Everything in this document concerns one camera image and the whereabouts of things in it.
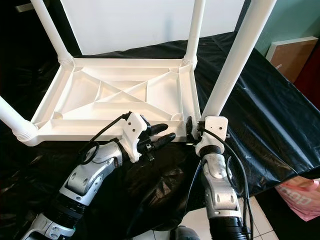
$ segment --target robotic hand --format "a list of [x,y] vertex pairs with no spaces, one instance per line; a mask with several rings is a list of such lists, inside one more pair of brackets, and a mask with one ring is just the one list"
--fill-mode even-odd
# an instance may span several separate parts
[[[120,140],[115,138],[105,145],[94,141],[120,119],[125,119]],[[135,163],[143,154],[153,160],[152,151],[171,142],[176,135],[170,133],[154,143],[150,137],[167,128],[166,124],[151,126],[142,115],[129,112],[101,130],[79,151],[80,164],[66,179],[47,210],[33,221],[22,240],[70,238],[104,179],[126,159]]]

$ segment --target black cable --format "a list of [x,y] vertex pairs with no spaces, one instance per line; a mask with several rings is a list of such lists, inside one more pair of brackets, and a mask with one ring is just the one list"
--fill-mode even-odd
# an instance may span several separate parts
[[250,234],[250,239],[253,240],[254,239],[254,235],[253,235],[253,231],[254,231],[254,222],[253,222],[253,218],[252,218],[252,211],[251,211],[251,205],[250,205],[250,201],[249,201],[249,187],[248,187],[248,180],[247,180],[247,175],[246,175],[246,171],[244,168],[244,165],[242,164],[240,158],[238,157],[238,155],[235,153],[235,151],[232,149],[232,147],[229,146],[229,144],[227,144],[225,141],[223,141],[220,137],[218,137],[216,134],[214,134],[213,132],[205,129],[205,128],[201,128],[199,129],[200,131],[203,131],[211,136],[213,136],[214,138],[216,138],[219,142],[221,142],[225,148],[227,148],[230,153],[235,157],[235,159],[237,160],[238,164],[240,165],[241,171],[242,171],[242,175],[243,175],[243,189],[244,189],[244,194],[243,194],[243,225],[246,227],[247,223],[246,223],[246,215],[247,215],[247,207],[248,207],[248,212],[249,212],[249,217],[250,217],[250,228],[251,228],[251,234]]
[[190,188],[189,188],[188,195],[187,195],[187,198],[186,198],[186,203],[185,203],[184,216],[185,216],[186,213],[187,213],[188,201],[189,201],[189,197],[190,197],[190,193],[191,193],[192,186],[193,186],[194,183],[195,183],[195,180],[196,180],[196,178],[197,178],[197,176],[198,176],[198,173],[199,173],[199,170],[201,169],[201,166],[202,166],[202,160],[199,161],[199,164],[198,164],[198,166],[196,167],[196,170],[195,170],[195,172],[194,172],[194,175],[193,175],[193,178],[192,178],[192,181],[191,181],[191,184],[190,184]]
[[229,156],[228,157],[228,159],[226,160],[226,176],[227,176],[227,178],[228,178],[228,180],[229,180],[229,182],[230,182],[230,184],[231,184],[231,187],[233,187],[234,188],[234,190],[235,190],[235,193],[239,196],[239,197],[243,197],[243,193],[244,193],[244,189],[242,188],[239,192],[237,191],[237,189],[238,189],[238,186],[237,186],[237,184],[235,184],[233,181],[232,181],[232,179],[231,179],[231,176],[230,176],[230,171],[228,171],[229,169],[230,169],[230,161],[231,161],[231,158],[232,158],[232,156]]
[[[94,157],[97,155],[98,151],[99,151],[99,143],[97,141],[95,141],[101,134],[103,134],[106,130],[108,130],[109,128],[111,128],[113,125],[115,125],[117,122],[119,122],[121,119],[125,119],[127,120],[130,116],[132,112],[129,111],[128,113],[122,114],[121,116],[117,117],[115,120],[113,120],[110,124],[108,124],[107,126],[105,126],[103,129],[101,129],[96,135],[93,136],[93,138],[91,138],[90,141],[88,141],[79,151],[78,151],[78,155],[79,155],[79,159],[80,159],[80,164],[82,165],[86,165],[88,163],[90,163],[92,161],[92,159],[94,159]],[[89,157],[88,160],[86,160],[86,154],[87,152],[92,149],[93,147],[95,147],[94,152],[92,153],[92,155]]]

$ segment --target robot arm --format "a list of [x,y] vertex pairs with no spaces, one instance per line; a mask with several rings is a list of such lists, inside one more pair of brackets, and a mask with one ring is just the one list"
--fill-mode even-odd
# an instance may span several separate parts
[[198,129],[203,134],[195,151],[202,158],[201,181],[205,187],[205,204],[212,239],[246,240],[250,230],[243,224],[238,197],[227,176],[230,170],[226,168],[222,155],[224,145],[203,130],[225,140],[228,120],[221,116],[208,116],[199,124]]
[[132,112],[123,116],[127,117],[123,117],[126,122],[122,138],[113,139],[105,145],[89,142],[84,159],[66,179],[47,210],[33,221],[22,240],[70,238],[102,182],[115,168],[126,159],[137,162],[142,154],[152,160],[151,151],[171,142],[176,136],[170,133],[151,143],[150,137],[166,130],[166,124],[150,126],[143,116]]

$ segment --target pink bag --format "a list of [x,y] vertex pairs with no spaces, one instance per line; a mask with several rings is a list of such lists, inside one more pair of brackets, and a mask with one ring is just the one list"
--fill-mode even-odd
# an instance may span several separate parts
[[319,181],[296,176],[275,187],[288,206],[304,221],[320,216]]

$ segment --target tiled floor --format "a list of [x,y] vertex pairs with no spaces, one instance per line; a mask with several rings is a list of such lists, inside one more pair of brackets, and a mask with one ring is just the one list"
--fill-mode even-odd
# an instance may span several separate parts
[[[243,204],[242,199],[239,199],[241,212]],[[277,235],[273,231],[255,197],[250,198],[250,204],[254,219],[254,240],[278,240]],[[205,208],[188,212],[187,215],[184,216],[181,225],[193,229],[199,235],[201,240],[211,239],[209,221]],[[170,232],[168,231],[147,231],[134,237],[133,240],[169,240],[169,236]]]

